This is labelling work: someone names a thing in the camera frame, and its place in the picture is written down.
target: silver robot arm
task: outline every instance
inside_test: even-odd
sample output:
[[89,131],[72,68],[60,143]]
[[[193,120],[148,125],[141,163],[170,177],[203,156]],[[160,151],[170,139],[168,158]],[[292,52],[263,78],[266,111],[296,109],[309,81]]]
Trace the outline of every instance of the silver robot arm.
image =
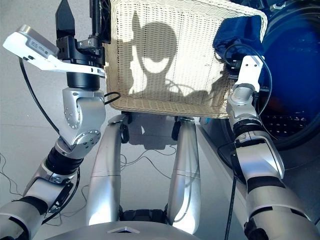
[[65,109],[70,110],[68,115],[77,115],[77,127],[67,120],[55,146],[28,183],[23,198],[0,208],[0,239],[32,239],[46,213],[60,210],[68,198],[71,180],[78,167],[100,139],[100,127],[106,115],[103,93],[67,88],[63,90],[63,95],[82,96],[73,99],[74,102],[64,101],[64,106],[68,106]]
[[252,105],[262,65],[257,56],[245,56],[233,94],[227,99],[236,136],[232,165],[247,184],[244,233],[249,240],[319,240],[299,198],[282,182],[283,161]]
[[99,28],[101,12],[93,0],[92,35],[74,39],[75,23],[67,0],[56,12],[57,46],[23,25],[3,46],[42,70],[66,72],[68,88],[62,91],[65,123],[48,156],[28,183],[23,197],[0,208],[0,239],[32,239],[47,213],[62,209],[73,187],[71,180],[84,157],[101,137],[106,117],[105,96],[99,90],[104,75],[104,49]]

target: white wicker basket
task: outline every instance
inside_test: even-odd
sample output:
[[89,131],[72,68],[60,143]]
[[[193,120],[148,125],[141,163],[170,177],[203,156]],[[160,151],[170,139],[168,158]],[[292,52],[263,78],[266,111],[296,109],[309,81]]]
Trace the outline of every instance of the white wicker basket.
[[227,0],[112,0],[105,45],[107,91],[115,109],[226,118],[233,82],[213,49],[222,21],[263,12]]

